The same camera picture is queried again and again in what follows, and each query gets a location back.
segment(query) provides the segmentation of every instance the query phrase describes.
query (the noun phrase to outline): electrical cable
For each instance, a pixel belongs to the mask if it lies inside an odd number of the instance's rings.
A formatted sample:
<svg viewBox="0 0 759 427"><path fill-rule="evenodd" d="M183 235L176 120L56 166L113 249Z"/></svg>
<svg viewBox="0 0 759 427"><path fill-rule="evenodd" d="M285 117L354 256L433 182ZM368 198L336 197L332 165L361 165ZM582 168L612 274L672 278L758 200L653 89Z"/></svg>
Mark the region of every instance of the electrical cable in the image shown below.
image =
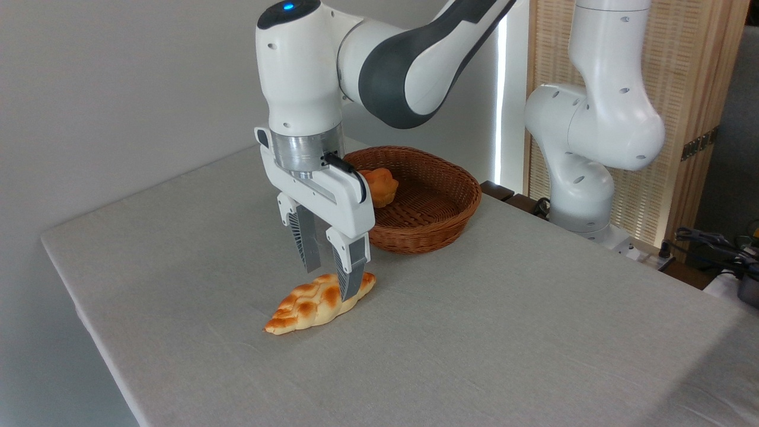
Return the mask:
<svg viewBox="0 0 759 427"><path fill-rule="evenodd" d="M715 232L702 232L697 229L680 227L676 231L675 239L680 242L698 242L709 246L715 251L730 255L731 257L749 257L756 259L756 256L744 249L736 248L721 234Z"/></svg>
<svg viewBox="0 0 759 427"><path fill-rule="evenodd" d="M532 214L533 215L542 214L544 217L548 217L550 204L551 204L551 199L549 198L537 199L537 203L535 204L535 207L532 210Z"/></svg>
<svg viewBox="0 0 759 427"><path fill-rule="evenodd" d="M759 280L759 271L757 271L756 269L744 268L744 264L743 263L741 263L740 266L735 265L735 264L727 264L727 263L724 263L724 262L721 262L721 261L717 261L717 260L714 260L714 259L705 258L703 255L699 255L699 254L697 254L697 253L695 253L693 251L689 251L688 249L683 248L682 246L677 246L677 245L675 245L674 243L672 243L669 240L664 240L663 243L664 242L667 243L670 248L677 249L678 251L683 252L683 253L685 253L687 255L690 255L690 256L692 256L694 258L700 259L703 262L711 263L711 264L720 266L720 267L722 267L722 268L724 268L726 270L734 271L736 273L747 274L751 278L753 278L755 280Z"/></svg>
<svg viewBox="0 0 759 427"><path fill-rule="evenodd" d="M720 260L720 262L725 263L725 264L732 264L732 265L735 265L735 266L743 265L743 263L741 263L740 261L737 261L734 258L730 258L730 259L726 259L726 260ZM699 267L698 270L706 272L706 271L709 271L709 270L713 270L715 268L722 268L722 267L719 266L719 265L709 264L709 265L704 266L704 267Z"/></svg>

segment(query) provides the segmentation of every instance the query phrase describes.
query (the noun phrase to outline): pastry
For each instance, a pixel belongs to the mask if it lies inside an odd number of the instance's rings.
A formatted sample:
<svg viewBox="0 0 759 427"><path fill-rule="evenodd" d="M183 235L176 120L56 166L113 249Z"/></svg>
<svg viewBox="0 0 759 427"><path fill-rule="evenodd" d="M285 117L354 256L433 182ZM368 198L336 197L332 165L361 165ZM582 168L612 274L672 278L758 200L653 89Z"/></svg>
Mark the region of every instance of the pastry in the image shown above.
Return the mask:
<svg viewBox="0 0 759 427"><path fill-rule="evenodd" d="M358 293L345 301L340 297L337 274L324 274L292 290L279 303L272 320L263 328L275 335L329 323L347 312L374 287L376 277L364 273Z"/></svg>
<svg viewBox="0 0 759 427"><path fill-rule="evenodd" d="M393 179L388 169L378 168L375 170L358 171L369 184L369 192L372 194L372 204L379 209L391 204L398 190L398 181Z"/></svg>

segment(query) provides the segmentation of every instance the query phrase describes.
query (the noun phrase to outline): gray fabric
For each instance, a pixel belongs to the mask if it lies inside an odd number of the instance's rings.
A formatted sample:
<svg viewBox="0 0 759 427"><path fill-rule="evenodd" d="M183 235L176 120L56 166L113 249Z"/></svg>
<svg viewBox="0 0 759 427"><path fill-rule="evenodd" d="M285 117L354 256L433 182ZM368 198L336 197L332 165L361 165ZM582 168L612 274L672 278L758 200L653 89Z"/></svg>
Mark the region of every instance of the gray fabric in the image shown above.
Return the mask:
<svg viewBox="0 0 759 427"><path fill-rule="evenodd" d="M276 192L245 150L43 235L142 425L759 425L759 319L488 197L447 248L374 249L353 311L266 334L329 271Z"/></svg>
<svg viewBox="0 0 759 427"><path fill-rule="evenodd" d="M758 69L759 27L745 27L696 220L698 229L730 240L759 227L747 230L759 219Z"/></svg>

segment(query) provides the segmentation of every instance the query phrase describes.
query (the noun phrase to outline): white wall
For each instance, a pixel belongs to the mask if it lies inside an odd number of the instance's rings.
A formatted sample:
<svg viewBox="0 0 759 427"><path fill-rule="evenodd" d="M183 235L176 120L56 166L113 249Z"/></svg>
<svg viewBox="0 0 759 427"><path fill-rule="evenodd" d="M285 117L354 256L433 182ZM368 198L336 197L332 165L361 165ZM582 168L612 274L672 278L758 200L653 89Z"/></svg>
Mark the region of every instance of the white wall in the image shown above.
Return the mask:
<svg viewBox="0 0 759 427"><path fill-rule="evenodd" d="M251 146L267 111L254 28L272 2L0 2L3 427L135 425L39 234ZM328 3L414 27L445 1ZM494 53L489 40L422 128L393 131L348 109L348 135L416 144L489 179Z"/></svg>

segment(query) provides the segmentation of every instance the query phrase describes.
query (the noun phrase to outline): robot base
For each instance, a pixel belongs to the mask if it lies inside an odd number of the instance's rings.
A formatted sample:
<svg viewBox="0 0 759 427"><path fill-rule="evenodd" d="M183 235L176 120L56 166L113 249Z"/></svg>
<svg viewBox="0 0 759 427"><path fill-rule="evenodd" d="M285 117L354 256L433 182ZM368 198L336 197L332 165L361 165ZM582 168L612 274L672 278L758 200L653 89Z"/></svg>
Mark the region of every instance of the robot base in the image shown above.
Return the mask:
<svg viewBox="0 0 759 427"><path fill-rule="evenodd" d="M588 240L592 240L605 248L624 255L628 258L637 259L640 252L635 249L630 240L630 235L623 229L609 224L598 231L576 232Z"/></svg>

